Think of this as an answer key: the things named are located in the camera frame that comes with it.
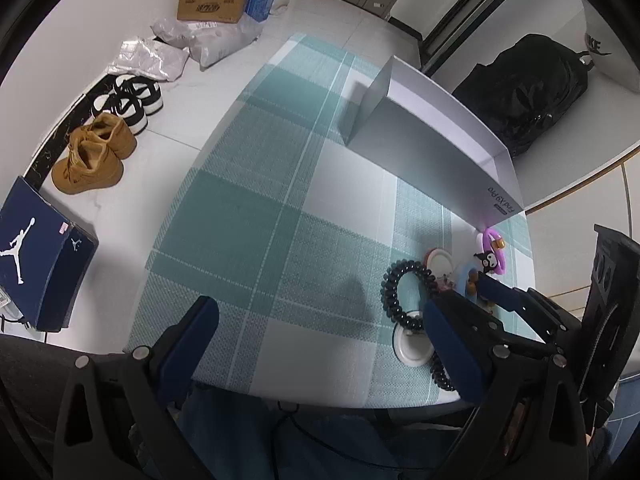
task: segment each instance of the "silver screw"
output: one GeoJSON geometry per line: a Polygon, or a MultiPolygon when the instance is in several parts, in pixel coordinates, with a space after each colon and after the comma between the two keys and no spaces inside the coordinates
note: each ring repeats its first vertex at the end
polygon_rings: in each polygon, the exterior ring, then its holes
{"type": "Polygon", "coordinates": [[[146,359],[147,357],[149,357],[149,354],[151,352],[149,351],[149,347],[148,346],[139,346],[138,348],[136,348],[133,351],[133,358],[136,361],[142,361],[144,359],[146,359]]]}
{"type": "Polygon", "coordinates": [[[84,368],[89,364],[89,356],[81,355],[78,359],[76,359],[76,368],[84,368]]]}
{"type": "Polygon", "coordinates": [[[492,351],[498,359],[506,359],[511,355],[510,350],[506,346],[502,346],[502,345],[494,346],[492,351]]]}
{"type": "Polygon", "coordinates": [[[564,368],[566,366],[566,359],[564,356],[560,354],[554,355],[554,364],[560,368],[564,368]]]}

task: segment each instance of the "sneaker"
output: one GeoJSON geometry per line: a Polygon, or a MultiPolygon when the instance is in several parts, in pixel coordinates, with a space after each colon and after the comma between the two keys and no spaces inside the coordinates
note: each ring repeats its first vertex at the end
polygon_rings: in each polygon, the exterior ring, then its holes
{"type": "Polygon", "coordinates": [[[91,124],[73,130],[69,135],[69,145],[73,145],[76,138],[104,143],[120,160],[131,155],[138,145],[124,119],[108,112],[99,114],[91,124]]]}
{"type": "Polygon", "coordinates": [[[69,156],[57,161],[51,169],[53,184],[63,193],[73,195],[115,186],[122,178],[122,161],[106,143],[74,139],[69,156]]]}
{"type": "Polygon", "coordinates": [[[148,77],[133,74],[119,75],[113,89],[116,94],[130,94],[140,99],[147,115],[155,114],[164,104],[160,85],[148,77]]]}
{"type": "Polygon", "coordinates": [[[102,112],[108,112],[122,117],[134,135],[139,134],[146,127],[145,109],[140,100],[130,94],[103,94],[94,99],[91,114],[97,117],[102,112]]]}

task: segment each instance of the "white logo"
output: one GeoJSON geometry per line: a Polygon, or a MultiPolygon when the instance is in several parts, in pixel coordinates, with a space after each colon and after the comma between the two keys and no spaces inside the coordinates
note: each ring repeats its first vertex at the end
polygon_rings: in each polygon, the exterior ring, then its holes
{"type": "Polygon", "coordinates": [[[15,237],[14,240],[9,242],[9,246],[11,247],[11,249],[7,249],[6,251],[0,251],[0,256],[14,257],[15,270],[18,273],[18,285],[21,285],[24,283],[24,281],[22,280],[22,275],[20,273],[20,248],[22,247],[22,242],[24,241],[24,237],[29,232],[29,229],[31,229],[31,226],[34,225],[35,223],[36,223],[36,219],[32,218],[31,221],[29,222],[29,226],[27,227],[27,229],[26,230],[20,229],[20,233],[17,235],[17,237],[15,237]]]}

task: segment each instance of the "tan boot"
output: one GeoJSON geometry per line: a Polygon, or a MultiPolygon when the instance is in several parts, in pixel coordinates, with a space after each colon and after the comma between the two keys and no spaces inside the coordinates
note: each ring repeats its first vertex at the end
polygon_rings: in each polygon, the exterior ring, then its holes
{"type": "Polygon", "coordinates": [[[115,186],[122,178],[122,161],[106,142],[74,138],[69,156],[57,161],[51,170],[53,184],[68,195],[89,189],[115,186]]]}
{"type": "Polygon", "coordinates": [[[104,143],[120,160],[131,155],[138,145],[124,119],[107,112],[99,114],[91,124],[73,130],[69,135],[70,146],[75,139],[104,143]]]}

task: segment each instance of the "teal and white tablecloth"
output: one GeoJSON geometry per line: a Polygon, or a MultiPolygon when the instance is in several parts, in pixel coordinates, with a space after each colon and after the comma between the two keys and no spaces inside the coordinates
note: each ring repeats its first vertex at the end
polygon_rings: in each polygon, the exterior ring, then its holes
{"type": "MultiPolygon", "coordinates": [[[[380,281],[391,261],[435,247],[468,260],[477,232],[345,148],[379,70],[295,35],[258,72],[213,131],[158,233],[129,349],[154,343],[205,294],[218,300],[220,326],[196,380],[329,406],[450,399],[428,367],[396,359],[380,281]]],[[[508,244],[503,282],[533,286],[524,215],[497,229],[508,244]]],[[[417,309],[416,297],[407,292],[406,310],[417,309]]],[[[515,314],[500,316],[507,330],[527,332],[515,314]]]]}

